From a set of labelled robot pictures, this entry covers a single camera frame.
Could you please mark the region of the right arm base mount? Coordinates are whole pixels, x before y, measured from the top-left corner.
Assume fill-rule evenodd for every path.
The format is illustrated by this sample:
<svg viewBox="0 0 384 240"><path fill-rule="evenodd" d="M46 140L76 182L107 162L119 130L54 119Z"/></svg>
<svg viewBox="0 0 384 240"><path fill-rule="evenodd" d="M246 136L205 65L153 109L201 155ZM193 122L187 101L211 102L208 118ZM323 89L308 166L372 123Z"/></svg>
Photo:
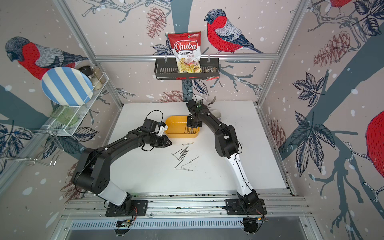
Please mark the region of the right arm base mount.
<svg viewBox="0 0 384 240"><path fill-rule="evenodd" d="M226 199L225 206L227 215L266 215L267 209L263 199L258 199L251 204L243 203L239 199Z"/></svg>

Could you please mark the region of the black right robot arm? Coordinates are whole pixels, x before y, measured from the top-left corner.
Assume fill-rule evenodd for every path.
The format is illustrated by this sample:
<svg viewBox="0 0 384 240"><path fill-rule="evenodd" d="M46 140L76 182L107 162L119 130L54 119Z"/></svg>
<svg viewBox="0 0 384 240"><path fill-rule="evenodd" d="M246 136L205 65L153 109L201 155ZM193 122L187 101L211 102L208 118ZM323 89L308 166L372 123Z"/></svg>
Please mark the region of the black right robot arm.
<svg viewBox="0 0 384 240"><path fill-rule="evenodd" d="M196 129L206 125L214 133L216 152L220 157L228 160L236 179L239 206L243 212L249 213L260 202L260 199L248 180L240 161L242 150L239 149L241 144L237 138L235 128L232 125L222 123L204 104L189 100L186 106L189 111L187 117L188 128Z"/></svg>

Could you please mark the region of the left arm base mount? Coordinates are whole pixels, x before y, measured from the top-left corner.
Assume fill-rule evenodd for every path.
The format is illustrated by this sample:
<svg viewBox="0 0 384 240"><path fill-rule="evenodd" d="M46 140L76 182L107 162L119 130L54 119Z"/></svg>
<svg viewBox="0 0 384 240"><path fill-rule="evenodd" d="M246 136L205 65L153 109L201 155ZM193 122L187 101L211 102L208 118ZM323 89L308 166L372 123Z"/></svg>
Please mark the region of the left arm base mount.
<svg viewBox="0 0 384 240"><path fill-rule="evenodd" d="M121 206L109 203L106 217L144 217L148 208L147 200L127 200Z"/></svg>

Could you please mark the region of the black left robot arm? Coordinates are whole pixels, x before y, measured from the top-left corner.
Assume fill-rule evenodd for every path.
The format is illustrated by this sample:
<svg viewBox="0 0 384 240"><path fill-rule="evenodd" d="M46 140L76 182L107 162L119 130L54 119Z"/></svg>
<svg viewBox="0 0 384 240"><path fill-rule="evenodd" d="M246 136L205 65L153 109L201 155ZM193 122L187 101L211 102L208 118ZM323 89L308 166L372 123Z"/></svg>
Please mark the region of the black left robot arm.
<svg viewBox="0 0 384 240"><path fill-rule="evenodd" d="M172 142L165 135L167 129L166 123L146 118L142 126L111 144L85 149L72 176L75 189L91 192L113 207L130 212L132 197L111 180L111 166L128 152L139 148L143 150L145 145L151 150L171 146Z"/></svg>

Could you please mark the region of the steel nail pile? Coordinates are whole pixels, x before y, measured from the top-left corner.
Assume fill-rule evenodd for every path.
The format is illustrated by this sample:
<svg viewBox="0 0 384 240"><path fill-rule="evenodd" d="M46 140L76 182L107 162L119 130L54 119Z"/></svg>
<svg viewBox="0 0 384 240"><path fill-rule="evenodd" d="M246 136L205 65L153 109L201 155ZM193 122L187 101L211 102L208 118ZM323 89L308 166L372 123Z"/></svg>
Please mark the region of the steel nail pile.
<svg viewBox="0 0 384 240"><path fill-rule="evenodd" d="M185 159L186 155L189 152L189 146L193 145L193 142L182 144L182 148L178 151L172 153L172 156L178 161L177 165L174 167L175 169L181 169L181 163Z"/></svg>

